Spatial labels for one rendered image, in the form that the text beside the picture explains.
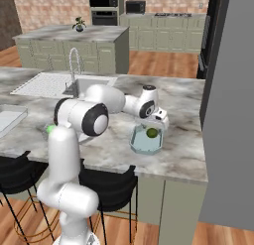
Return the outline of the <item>white rectangular plate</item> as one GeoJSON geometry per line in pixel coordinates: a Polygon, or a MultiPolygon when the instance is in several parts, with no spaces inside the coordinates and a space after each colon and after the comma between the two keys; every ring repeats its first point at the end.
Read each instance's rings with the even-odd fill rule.
{"type": "Polygon", "coordinates": [[[0,105],[0,138],[6,136],[28,115],[25,106],[1,104],[0,105]]]}

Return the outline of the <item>black hob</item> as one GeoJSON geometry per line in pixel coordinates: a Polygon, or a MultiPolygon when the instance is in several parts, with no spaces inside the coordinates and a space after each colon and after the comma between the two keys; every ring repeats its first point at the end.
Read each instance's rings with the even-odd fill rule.
{"type": "Polygon", "coordinates": [[[189,18],[192,17],[192,13],[156,13],[154,17],[189,18]]]}

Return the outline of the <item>tall grey cabinet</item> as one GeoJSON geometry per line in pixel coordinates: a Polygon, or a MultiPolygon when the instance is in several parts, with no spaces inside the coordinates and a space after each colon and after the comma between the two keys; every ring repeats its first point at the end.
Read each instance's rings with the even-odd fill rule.
{"type": "Polygon", "coordinates": [[[254,0],[222,0],[200,120],[208,186],[199,219],[254,230],[254,0]]]}

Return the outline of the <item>black wall oven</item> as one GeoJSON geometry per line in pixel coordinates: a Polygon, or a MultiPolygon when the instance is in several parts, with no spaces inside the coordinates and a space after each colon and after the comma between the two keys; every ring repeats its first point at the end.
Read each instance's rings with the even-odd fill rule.
{"type": "Polygon", "coordinates": [[[95,26],[116,26],[118,0],[89,0],[91,24],[95,26]]]}

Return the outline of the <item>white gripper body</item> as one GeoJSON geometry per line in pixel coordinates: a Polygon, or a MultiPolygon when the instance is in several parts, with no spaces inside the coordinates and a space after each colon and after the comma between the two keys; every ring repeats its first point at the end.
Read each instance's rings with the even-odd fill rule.
{"type": "Polygon", "coordinates": [[[142,123],[148,127],[167,130],[169,128],[169,118],[165,117],[162,119],[161,117],[152,116],[147,119],[144,119],[142,123]]]}

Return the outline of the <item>green kitchen island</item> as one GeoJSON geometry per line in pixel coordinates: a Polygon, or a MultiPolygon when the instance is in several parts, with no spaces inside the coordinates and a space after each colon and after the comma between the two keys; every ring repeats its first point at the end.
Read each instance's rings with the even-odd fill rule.
{"type": "Polygon", "coordinates": [[[129,29],[87,26],[82,32],[71,25],[51,25],[13,38],[22,67],[99,74],[129,70],[129,29]]]}

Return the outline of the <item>potted plant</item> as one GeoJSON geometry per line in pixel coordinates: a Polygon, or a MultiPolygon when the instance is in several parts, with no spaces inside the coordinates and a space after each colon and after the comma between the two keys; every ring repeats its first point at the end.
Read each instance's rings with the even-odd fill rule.
{"type": "Polygon", "coordinates": [[[78,32],[82,32],[86,28],[86,25],[85,22],[80,17],[77,17],[75,19],[75,24],[72,27],[76,29],[78,32]]]}

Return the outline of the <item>black microwave oven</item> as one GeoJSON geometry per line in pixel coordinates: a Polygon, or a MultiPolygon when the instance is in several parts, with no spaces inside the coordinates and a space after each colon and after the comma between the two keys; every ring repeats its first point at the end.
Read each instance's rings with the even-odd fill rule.
{"type": "Polygon", "coordinates": [[[145,0],[127,0],[125,3],[127,14],[144,14],[146,10],[145,0]]]}

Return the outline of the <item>green cupboard run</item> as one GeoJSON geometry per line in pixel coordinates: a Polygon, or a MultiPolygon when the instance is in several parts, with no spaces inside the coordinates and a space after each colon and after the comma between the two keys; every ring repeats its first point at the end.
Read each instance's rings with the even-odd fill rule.
{"type": "Polygon", "coordinates": [[[189,18],[154,17],[156,13],[122,14],[121,26],[129,28],[132,51],[192,53],[201,49],[205,15],[189,18]]]}

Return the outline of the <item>white sink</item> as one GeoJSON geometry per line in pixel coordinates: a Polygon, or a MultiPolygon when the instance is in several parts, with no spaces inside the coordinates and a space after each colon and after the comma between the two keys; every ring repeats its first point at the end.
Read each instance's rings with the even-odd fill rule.
{"type": "MultiPolygon", "coordinates": [[[[75,81],[78,84],[79,93],[84,94],[92,84],[113,86],[116,77],[105,75],[77,75],[75,81]]],[[[14,89],[12,94],[60,99],[72,96],[71,86],[71,75],[68,73],[40,72],[14,89]]]]}

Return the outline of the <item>black bar stool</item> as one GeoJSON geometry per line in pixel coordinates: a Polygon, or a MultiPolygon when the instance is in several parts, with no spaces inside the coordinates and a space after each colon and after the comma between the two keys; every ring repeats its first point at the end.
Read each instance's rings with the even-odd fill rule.
{"type": "Polygon", "coordinates": [[[29,154],[30,152],[26,151],[17,158],[0,156],[0,192],[3,194],[14,217],[14,224],[21,231],[22,240],[27,245],[31,245],[31,243],[24,233],[20,220],[8,199],[8,195],[17,194],[26,190],[29,194],[29,199],[32,201],[31,204],[34,206],[34,209],[37,209],[30,188],[33,187],[37,191],[36,182],[43,175],[48,164],[30,161],[28,159],[29,154]]]}
{"type": "Polygon", "coordinates": [[[113,212],[131,205],[133,190],[138,190],[138,178],[135,176],[136,167],[131,165],[123,174],[87,169],[80,160],[79,183],[94,190],[99,197],[97,210],[101,221],[104,212],[113,212]]]}

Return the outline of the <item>black fridge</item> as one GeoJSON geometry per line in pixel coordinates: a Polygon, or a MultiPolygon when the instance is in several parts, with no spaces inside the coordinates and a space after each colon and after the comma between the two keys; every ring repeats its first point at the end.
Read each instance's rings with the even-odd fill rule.
{"type": "Polygon", "coordinates": [[[216,21],[221,0],[209,0],[207,13],[205,17],[205,24],[201,42],[201,49],[198,55],[198,68],[196,77],[198,79],[205,79],[207,69],[210,63],[211,49],[214,42],[216,21]]]}

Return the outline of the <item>pale blue tupperware container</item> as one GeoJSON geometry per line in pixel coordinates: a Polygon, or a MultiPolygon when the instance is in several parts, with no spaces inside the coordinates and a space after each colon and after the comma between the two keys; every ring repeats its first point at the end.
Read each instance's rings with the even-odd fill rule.
{"type": "Polygon", "coordinates": [[[158,135],[155,138],[149,138],[146,134],[148,129],[143,125],[134,127],[130,139],[130,147],[137,154],[155,155],[162,149],[163,131],[155,128],[158,131],[158,135]]]}

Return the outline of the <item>green counter cabinet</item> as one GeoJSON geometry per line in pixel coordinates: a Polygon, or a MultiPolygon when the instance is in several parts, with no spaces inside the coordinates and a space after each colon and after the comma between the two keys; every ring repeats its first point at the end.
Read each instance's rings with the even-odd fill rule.
{"type": "Polygon", "coordinates": [[[138,177],[138,220],[159,226],[157,245],[191,245],[207,184],[138,177]]]}

